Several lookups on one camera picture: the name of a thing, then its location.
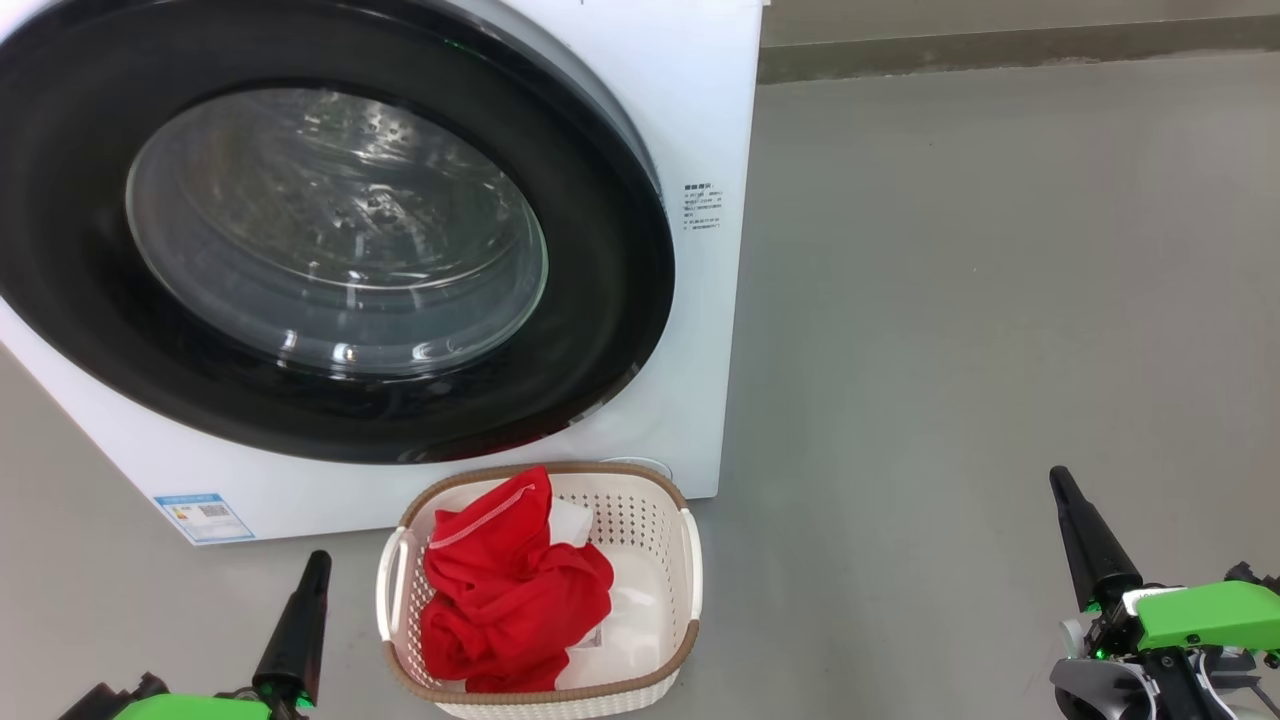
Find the cream perforated laundry basket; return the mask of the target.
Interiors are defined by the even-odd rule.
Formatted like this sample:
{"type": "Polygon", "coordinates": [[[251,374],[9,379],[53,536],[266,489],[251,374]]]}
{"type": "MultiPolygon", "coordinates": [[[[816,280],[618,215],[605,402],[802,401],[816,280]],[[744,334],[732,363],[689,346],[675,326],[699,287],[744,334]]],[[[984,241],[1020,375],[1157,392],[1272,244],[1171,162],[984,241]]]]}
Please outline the cream perforated laundry basket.
{"type": "Polygon", "coordinates": [[[700,630],[704,594],[698,524],[666,465],[641,457],[548,465],[563,501],[591,514],[589,542],[614,569],[612,611],[568,651],[553,692],[471,694],[426,669],[419,619],[433,597],[422,561],[438,510],[458,511],[518,474],[461,473],[428,487],[387,539],[375,614],[393,676],[460,720],[595,720],[645,708],[676,683],[700,630]]]}

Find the red and white garment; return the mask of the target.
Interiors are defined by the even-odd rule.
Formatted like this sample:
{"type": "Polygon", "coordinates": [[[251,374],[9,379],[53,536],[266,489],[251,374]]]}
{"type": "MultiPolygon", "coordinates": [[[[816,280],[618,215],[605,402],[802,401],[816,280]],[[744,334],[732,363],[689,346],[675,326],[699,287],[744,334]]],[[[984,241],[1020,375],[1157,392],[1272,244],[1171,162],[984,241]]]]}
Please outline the red and white garment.
{"type": "Polygon", "coordinates": [[[470,693],[552,692],[568,651],[611,614],[614,569],[588,542],[556,542],[543,466],[460,511],[438,510],[422,556],[426,671],[470,693]]]}

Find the printed warning text sticker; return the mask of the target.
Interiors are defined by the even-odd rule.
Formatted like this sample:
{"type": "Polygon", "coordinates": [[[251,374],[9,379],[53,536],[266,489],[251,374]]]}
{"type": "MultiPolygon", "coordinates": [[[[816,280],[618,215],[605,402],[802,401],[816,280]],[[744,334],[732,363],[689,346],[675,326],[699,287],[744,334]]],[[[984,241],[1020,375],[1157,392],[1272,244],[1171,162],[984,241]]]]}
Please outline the printed warning text sticker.
{"type": "Polygon", "coordinates": [[[680,205],[681,227],[686,232],[712,231],[721,227],[724,192],[712,182],[684,186],[680,205]]]}

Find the white washing machine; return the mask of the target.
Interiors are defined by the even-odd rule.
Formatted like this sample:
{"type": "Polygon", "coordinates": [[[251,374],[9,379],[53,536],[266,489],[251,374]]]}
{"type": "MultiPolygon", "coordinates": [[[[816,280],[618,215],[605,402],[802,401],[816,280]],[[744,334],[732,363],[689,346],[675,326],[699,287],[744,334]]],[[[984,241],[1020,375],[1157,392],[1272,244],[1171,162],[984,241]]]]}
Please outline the white washing machine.
{"type": "MultiPolygon", "coordinates": [[[[544,53],[622,120],[655,174],[672,232],[675,292],[659,342],[614,395],[534,442],[444,462],[333,462],[170,421],[72,365],[0,299],[0,346],[188,543],[154,497],[218,493],[253,541],[269,541],[393,527],[431,483],[494,466],[641,457],[666,465],[687,497],[718,489],[768,0],[442,1],[544,53]],[[724,192],[721,227],[686,232],[684,186],[701,182],[724,192]]],[[[0,38],[20,12],[52,3],[0,0],[0,38]]]]}

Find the blue energy label sticker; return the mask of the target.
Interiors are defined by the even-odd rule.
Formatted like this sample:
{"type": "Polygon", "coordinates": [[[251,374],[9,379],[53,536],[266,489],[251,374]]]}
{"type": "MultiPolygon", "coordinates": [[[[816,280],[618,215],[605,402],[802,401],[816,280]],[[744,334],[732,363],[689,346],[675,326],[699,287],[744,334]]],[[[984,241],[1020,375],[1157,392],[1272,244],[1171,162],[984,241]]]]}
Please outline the blue energy label sticker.
{"type": "Polygon", "coordinates": [[[156,507],[192,544],[255,541],[256,536],[218,493],[157,496],[156,507]]]}

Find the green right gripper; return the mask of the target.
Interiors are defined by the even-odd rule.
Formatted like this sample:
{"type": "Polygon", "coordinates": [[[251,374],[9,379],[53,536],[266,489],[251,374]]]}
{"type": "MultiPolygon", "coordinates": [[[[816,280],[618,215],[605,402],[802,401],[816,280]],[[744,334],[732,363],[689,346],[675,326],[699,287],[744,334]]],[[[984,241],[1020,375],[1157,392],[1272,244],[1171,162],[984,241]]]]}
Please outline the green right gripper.
{"type": "Polygon", "coordinates": [[[1139,588],[1143,577],[1069,469],[1052,468],[1050,487],[1079,610],[1100,611],[1084,634],[1087,659],[1208,647],[1280,655],[1275,589],[1251,582],[1139,588]]]}

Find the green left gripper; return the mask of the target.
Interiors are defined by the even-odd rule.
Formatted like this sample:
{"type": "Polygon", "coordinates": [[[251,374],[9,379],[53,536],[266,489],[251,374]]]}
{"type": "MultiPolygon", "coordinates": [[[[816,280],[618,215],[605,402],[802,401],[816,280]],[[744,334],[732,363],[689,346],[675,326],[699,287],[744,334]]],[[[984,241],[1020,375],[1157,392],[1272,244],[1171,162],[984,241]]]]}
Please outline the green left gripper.
{"type": "Polygon", "coordinates": [[[151,673],[133,691],[100,683],[58,720],[310,720],[317,703],[332,556],[308,556],[271,634],[252,685],[215,694],[172,693],[151,673]]]}

